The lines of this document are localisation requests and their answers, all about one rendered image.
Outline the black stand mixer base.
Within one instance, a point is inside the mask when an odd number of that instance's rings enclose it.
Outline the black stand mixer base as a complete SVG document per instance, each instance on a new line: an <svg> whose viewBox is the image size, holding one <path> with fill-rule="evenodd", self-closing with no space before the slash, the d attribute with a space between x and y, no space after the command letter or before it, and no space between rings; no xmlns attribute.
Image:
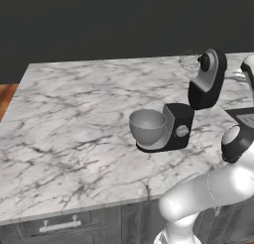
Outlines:
<svg viewBox="0 0 254 244"><path fill-rule="evenodd" d="M167 118L166 130L158 142L150 146L136 143L136 147L145 153L159 153L185 148L190 139L194 111L188 104L167 103L164 105L163 114ZM184 137L178 137L176 130L179 126L186 125L189 133Z"/></svg>

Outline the grey mixer knob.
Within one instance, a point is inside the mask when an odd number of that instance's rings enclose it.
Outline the grey mixer knob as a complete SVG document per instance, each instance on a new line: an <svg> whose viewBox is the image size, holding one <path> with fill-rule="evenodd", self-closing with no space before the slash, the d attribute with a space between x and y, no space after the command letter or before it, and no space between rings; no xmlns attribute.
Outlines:
<svg viewBox="0 0 254 244"><path fill-rule="evenodd" d="M189 133L189 128L186 125L181 125L177 128L176 133L178 137L184 137Z"/></svg>

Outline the grey mixing bowl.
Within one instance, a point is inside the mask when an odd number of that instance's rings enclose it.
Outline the grey mixing bowl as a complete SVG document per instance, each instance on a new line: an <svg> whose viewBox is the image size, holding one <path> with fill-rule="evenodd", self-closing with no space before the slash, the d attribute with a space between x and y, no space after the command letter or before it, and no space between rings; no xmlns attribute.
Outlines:
<svg viewBox="0 0 254 244"><path fill-rule="evenodd" d="M140 109L129 116L129 127L133 138L141 145L152 145L163 135L166 116L153 109Z"/></svg>

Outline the grey cupboard door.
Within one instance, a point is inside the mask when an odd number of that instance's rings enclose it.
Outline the grey cupboard door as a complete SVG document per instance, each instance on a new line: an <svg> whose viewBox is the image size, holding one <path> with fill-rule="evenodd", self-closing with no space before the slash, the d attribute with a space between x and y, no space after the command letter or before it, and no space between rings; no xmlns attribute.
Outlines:
<svg viewBox="0 0 254 244"><path fill-rule="evenodd" d="M121 206L121 244L153 244L165 225L157 200Z"/></svg>

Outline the grey drawer front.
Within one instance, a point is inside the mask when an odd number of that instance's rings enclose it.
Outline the grey drawer front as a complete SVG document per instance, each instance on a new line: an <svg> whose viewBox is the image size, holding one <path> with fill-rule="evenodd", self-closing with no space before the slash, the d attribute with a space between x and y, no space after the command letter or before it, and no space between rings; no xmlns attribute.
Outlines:
<svg viewBox="0 0 254 244"><path fill-rule="evenodd" d="M59 233L73 228L84 227L93 223L98 223L100 212L83 211L80 213L64 214L55 217L36 219L21 222L16 225L19 234L23 237L34 237L44 234Z"/></svg>

